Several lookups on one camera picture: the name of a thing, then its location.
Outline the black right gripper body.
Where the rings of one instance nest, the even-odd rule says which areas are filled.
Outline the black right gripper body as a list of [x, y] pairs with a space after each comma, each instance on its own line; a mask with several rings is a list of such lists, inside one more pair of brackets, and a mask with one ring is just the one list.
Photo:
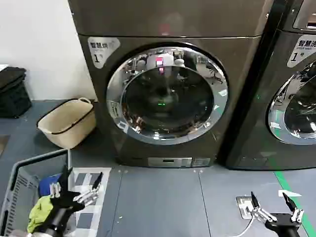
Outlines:
[[276, 221], [266, 221], [265, 227], [268, 230], [275, 232], [279, 237], [300, 237], [298, 229], [301, 223], [292, 222], [292, 215], [289, 213], [274, 213]]

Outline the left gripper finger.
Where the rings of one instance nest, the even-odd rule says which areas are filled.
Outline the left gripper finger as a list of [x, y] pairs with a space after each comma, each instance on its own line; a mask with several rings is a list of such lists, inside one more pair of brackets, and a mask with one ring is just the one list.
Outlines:
[[64, 193], [69, 189], [69, 176], [72, 173], [72, 168], [68, 169], [64, 165], [62, 173], [57, 179], [57, 181], [50, 184], [50, 197], [51, 198], [61, 198]]
[[103, 178], [103, 172], [100, 172], [91, 188], [73, 198], [74, 202], [79, 204], [93, 204], [99, 197], [99, 189]]

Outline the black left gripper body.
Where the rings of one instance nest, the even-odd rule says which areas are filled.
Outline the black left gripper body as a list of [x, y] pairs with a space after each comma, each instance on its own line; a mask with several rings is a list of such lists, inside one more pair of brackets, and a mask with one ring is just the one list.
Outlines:
[[37, 227], [37, 233], [63, 235], [72, 214], [84, 209], [84, 204], [74, 201], [79, 192], [65, 191], [59, 198], [52, 198], [52, 210], [45, 221]]

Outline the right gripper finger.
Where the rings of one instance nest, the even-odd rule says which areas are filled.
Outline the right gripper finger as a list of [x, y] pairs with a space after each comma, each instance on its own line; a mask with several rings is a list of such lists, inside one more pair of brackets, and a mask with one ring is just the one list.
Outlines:
[[288, 206], [288, 208], [292, 212], [291, 221], [292, 222], [302, 222], [304, 210], [299, 209], [297, 207], [297, 205], [295, 204], [295, 202], [286, 193], [282, 193], [282, 195], [285, 199], [286, 205]]
[[248, 211], [254, 219], [261, 222], [266, 222], [266, 221], [276, 222], [277, 221], [277, 217], [273, 216], [272, 214], [270, 214], [268, 211], [266, 211], [260, 206], [259, 201], [253, 192], [251, 192], [251, 202], [252, 202], [252, 208], [248, 208]]

